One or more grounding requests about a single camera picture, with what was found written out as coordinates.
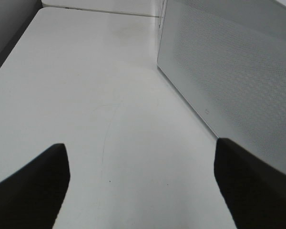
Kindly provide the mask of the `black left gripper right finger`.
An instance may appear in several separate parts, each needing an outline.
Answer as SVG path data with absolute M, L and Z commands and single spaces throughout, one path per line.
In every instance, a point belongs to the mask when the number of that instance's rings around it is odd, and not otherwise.
M 229 138 L 216 142 L 214 176 L 238 229 L 286 229 L 286 175 Z

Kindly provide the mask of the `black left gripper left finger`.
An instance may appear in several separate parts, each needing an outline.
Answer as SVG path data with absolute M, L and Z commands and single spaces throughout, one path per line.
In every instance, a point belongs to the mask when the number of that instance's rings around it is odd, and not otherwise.
M 70 182 L 64 144 L 54 144 L 0 182 L 0 229 L 51 229 Z

